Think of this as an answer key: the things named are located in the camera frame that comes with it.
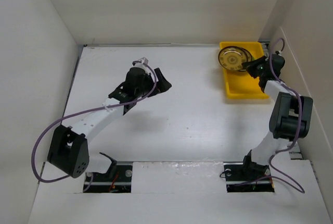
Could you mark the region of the yellow patterned plate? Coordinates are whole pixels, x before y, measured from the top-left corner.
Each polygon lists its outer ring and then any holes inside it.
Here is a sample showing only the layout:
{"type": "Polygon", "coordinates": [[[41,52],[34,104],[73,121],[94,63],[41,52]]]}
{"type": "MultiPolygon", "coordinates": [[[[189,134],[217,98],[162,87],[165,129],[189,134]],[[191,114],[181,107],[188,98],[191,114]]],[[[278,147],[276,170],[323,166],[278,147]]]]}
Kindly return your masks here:
{"type": "Polygon", "coordinates": [[[229,71],[244,72],[242,63],[247,62],[247,56],[242,47],[227,46],[218,53],[218,61],[220,65],[229,71]]]}
{"type": "Polygon", "coordinates": [[[245,48],[243,48],[243,50],[244,50],[244,53],[247,56],[247,62],[253,61],[254,59],[253,59],[252,54],[247,49],[245,49],[245,48]]]}

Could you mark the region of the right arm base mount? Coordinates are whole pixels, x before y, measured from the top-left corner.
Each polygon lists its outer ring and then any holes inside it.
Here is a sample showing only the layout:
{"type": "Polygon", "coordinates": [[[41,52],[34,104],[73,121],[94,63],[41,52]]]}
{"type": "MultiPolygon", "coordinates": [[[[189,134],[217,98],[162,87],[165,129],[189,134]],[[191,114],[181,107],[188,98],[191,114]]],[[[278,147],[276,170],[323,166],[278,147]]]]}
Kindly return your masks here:
{"type": "Polygon", "coordinates": [[[253,162],[250,151],[242,162],[224,162],[220,178],[225,179],[227,193],[274,193],[270,175],[268,164],[259,165],[253,162]]]}

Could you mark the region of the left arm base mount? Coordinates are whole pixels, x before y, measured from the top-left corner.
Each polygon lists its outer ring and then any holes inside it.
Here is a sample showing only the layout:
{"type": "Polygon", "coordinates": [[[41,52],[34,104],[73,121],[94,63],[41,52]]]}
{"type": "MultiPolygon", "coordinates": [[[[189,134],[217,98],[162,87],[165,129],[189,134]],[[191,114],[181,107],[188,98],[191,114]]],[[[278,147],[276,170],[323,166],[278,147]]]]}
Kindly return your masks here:
{"type": "Polygon", "coordinates": [[[84,193],[131,193],[132,161],[116,161],[100,152],[92,156],[85,172],[84,193]]]}

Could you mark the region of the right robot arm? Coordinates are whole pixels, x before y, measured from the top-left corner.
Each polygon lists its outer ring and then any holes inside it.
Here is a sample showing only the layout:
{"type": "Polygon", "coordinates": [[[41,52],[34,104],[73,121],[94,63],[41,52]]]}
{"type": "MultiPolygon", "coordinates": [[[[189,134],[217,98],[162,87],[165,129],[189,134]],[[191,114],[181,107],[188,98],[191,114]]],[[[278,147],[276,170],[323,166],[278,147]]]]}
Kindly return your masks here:
{"type": "Polygon", "coordinates": [[[267,176],[271,157],[288,151],[282,149],[288,141],[297,142],[310,129],[313,99],[301,96],[278,77],[284,65],[285,59],[278,54],[242,63],[251,77],[259,78],[259,87],[275,102],[266,137],[244,157],[240,166],[242,176],[249,181],[267,176]]]}

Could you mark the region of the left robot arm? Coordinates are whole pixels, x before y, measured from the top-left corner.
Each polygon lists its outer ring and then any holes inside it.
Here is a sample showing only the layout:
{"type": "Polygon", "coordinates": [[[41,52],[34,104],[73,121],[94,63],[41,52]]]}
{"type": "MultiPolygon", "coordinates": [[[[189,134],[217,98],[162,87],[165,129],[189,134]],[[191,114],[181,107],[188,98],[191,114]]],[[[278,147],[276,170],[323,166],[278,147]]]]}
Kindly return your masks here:
{"type": "Polygon", "coordinates": [[[153,71],[156,81],[145,68],[132,67],[125,81],[108,95],[100,110],[72,126],[58,126],[52,136],[47,161],[72,178],[86,172],[90,160],[89,143],[105,127],[136,106],[137,100],[164,93],[172,87],[159,68],[153,71]]]}

